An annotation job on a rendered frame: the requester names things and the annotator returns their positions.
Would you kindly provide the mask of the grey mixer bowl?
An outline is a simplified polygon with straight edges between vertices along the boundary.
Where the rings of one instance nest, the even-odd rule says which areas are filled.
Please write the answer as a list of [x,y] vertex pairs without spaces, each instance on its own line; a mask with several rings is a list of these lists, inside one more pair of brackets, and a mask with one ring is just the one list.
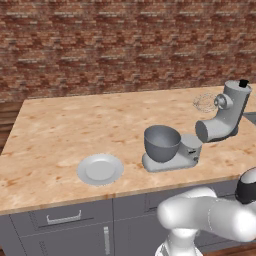
[[147,155],[154,161],[164,163],[177,153],[181,135],[172,127],[153,125],[144,131],[144,147]]

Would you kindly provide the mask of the grey stand mixer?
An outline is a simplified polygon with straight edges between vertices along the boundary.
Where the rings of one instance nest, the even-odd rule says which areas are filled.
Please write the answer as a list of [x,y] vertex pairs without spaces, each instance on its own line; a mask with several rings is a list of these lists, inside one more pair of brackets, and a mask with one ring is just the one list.
[[161,172],[196,166],[204,143],[223,141],[238,133],[238,126],[251,92],[248,80],[227,81],[223,92],[214,98],[214,105],[218,108],[216,116],[209,120],[197,121],[195,135],[180,134],[179,149],[167,162],[156,162],[145,151],[142,156],[144,168],[148,172]]

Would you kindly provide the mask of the grey round plate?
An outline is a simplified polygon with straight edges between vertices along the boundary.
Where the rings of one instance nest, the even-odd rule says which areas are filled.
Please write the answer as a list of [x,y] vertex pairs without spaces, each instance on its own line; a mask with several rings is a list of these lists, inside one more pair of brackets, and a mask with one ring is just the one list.
[[111,154],[94,154],[84,158],[77,167],[81,181],[93,186],[108,185],[118,180],[124,171],[122,162]]

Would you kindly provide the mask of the grey cupboard door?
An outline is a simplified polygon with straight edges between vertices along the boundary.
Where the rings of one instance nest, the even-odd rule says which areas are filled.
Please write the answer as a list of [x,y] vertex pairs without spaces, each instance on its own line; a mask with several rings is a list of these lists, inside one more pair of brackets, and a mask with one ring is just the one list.
[[169,231],[155,214],[114,222],[115,256],[155,256]]
[[[109,227],[110,255],[105,254],[105,226]],[[115,256],[111,223],[23,236],[21,242],[27,256]]]

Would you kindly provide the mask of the grey sink edge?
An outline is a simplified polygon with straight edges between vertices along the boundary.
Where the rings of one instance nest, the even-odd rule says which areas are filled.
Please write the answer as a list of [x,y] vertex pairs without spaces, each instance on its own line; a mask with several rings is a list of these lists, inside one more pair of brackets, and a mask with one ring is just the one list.
[[243,116],[256,126],[256,112],[244,112]]

